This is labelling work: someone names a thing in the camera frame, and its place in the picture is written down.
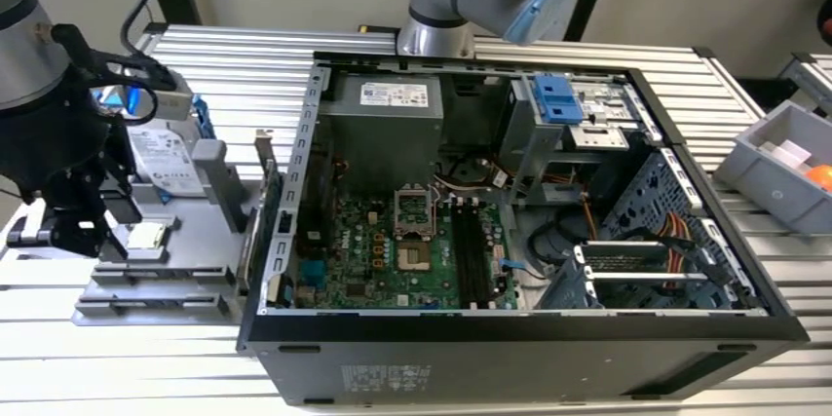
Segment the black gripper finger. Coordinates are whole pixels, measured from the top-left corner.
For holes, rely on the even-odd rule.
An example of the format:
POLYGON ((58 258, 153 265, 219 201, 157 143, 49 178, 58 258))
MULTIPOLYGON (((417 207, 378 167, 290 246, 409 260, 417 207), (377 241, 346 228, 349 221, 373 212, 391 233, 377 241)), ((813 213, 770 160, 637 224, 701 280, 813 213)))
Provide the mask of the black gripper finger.
POLYGON ((141 213, 130 195, 118 191, 102 191, 99 195, 103 205, 103 221, 106 222, 99 259, 126 260, 130 227, 141 222, 141 213))
POLYGON ((91 228, 71 214, 59 214, 41 199, 21 205, 5 234, 5 245, 27 256, 97 256, 99 243, 91 228))

